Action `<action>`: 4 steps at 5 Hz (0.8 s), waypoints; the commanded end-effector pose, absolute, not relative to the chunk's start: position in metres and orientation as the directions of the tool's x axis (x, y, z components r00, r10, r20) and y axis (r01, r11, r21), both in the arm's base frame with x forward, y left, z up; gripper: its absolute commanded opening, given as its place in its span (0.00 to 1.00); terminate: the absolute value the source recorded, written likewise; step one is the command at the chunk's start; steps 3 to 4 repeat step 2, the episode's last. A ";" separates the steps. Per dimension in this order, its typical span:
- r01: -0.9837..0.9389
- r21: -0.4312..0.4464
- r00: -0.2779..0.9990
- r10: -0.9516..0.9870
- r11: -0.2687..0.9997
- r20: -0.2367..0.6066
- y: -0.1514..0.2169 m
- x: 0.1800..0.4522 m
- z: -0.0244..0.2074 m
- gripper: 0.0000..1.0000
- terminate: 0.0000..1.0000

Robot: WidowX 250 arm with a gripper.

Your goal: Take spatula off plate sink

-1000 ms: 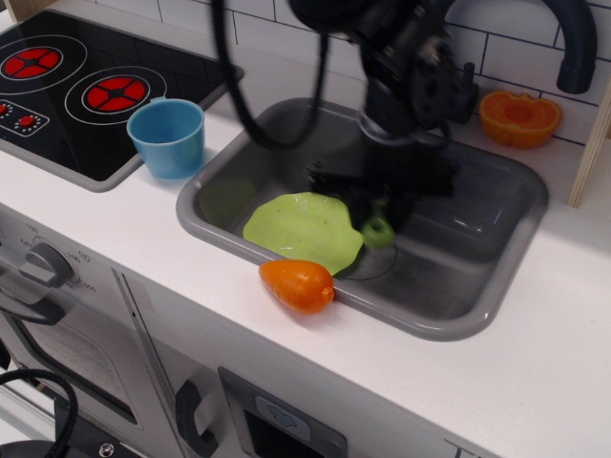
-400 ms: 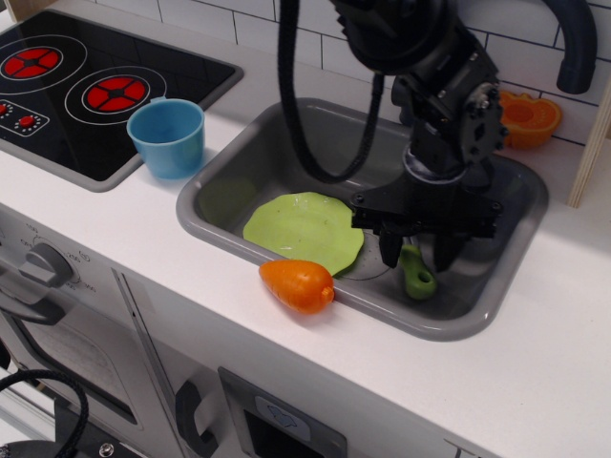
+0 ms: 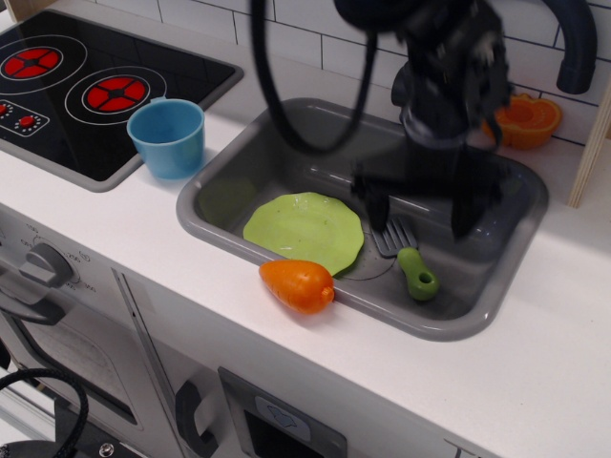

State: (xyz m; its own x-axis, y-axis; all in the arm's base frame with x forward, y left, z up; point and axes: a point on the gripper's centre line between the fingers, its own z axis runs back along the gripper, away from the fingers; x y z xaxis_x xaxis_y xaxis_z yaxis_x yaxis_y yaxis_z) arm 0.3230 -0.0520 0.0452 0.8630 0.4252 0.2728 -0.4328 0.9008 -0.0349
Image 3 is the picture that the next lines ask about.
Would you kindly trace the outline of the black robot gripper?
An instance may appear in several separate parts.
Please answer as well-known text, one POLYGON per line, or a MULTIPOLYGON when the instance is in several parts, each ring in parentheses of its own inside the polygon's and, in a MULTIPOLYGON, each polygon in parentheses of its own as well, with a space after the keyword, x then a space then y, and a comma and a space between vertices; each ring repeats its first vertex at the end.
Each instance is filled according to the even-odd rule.
POLYGON ((452 232, 463 239, 503 199, 508 175, 495 149, 463 140, 448 148, 429 148, 401 132, 389 146, 353 162, 350 191, 365 200, 370 228, 377 232, 387 226, 389 196, 453 198, 452 232))

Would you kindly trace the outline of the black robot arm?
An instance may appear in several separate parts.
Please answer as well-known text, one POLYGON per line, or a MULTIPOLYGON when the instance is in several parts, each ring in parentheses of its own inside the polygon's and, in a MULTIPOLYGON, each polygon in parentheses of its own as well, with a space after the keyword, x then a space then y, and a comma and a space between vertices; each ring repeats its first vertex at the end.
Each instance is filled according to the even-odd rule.
POLYGON ((404 144, 358 164, 352 190, 370 226, 386 227, 391 197, 447 198, 451 227, 465 237, 502 199, 505 166, 468 137, 508 104, 502 24, 485 1, 338 1, 351 26, 375 38, 392 32, 408 50, 391 101, 404 144))

